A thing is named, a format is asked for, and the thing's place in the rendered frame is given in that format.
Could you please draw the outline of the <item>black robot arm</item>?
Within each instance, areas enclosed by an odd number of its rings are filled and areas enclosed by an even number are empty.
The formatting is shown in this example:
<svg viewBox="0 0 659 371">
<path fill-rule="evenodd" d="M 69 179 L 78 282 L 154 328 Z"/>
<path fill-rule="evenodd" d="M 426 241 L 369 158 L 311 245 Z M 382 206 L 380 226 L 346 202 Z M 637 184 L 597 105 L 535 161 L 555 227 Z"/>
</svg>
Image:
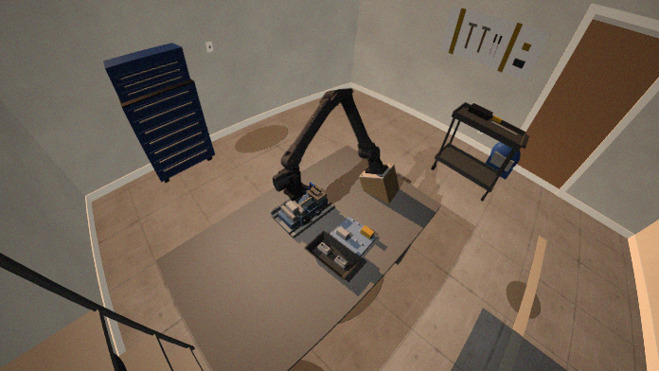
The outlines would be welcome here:
<svg viewBox="0 0 659 371">
<path fill-rule="evenodd" d="M 323 99 L 322 104 L 319 104 L 306 126 L 288 150 L 285 151 L 280 160 L 284 169 L 279 171 L 277 175 L 272 178 L 274 187 L 278 192 L 285 188 L 291 192 L 290 185 L 298 185 L 301 183 L 299 164 L 305 150 L 330 112 L 335 106 L 338 106 L 340 102 L 358 140 L 358 154 L 362 159 L 368 161 L 368 168 L 365 170 L 365 173 L 383 174 L 388 169 L 388 165 L 383 165 L 383 162 L 380 159 L 379 147 L 371 141 L 365 130 L 364 123 L 354 103 L 352 93 L 352 88 L 332 90 L 326 92 L 320 99 L 320 101 Z M 362 149 L 362 147 L 364 149 Z"/>
</svg>

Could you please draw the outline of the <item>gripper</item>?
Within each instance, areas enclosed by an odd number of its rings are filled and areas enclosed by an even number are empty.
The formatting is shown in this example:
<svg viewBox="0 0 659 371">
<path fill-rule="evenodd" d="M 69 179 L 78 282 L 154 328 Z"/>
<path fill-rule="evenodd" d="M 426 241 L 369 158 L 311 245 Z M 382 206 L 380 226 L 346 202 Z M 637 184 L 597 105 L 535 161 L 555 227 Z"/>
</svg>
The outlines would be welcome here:
<svg viewBox="0 0 659 371">
<path fill-rule="evenodd" d="M 300 184 L 301 184 L 301 187 L 300 187 Z M 308 189 L 308 187 L 305 186 L 303 183 L 300 183 L 300 184 L 290 185 L 291 192 L 289 192 L 287 189 L 283 190 L 284 194 L 288 195 L 292 202 L 297 200 L 296 203 L 298 203 L 304 195 L 303 191 Z"/>
</svg>

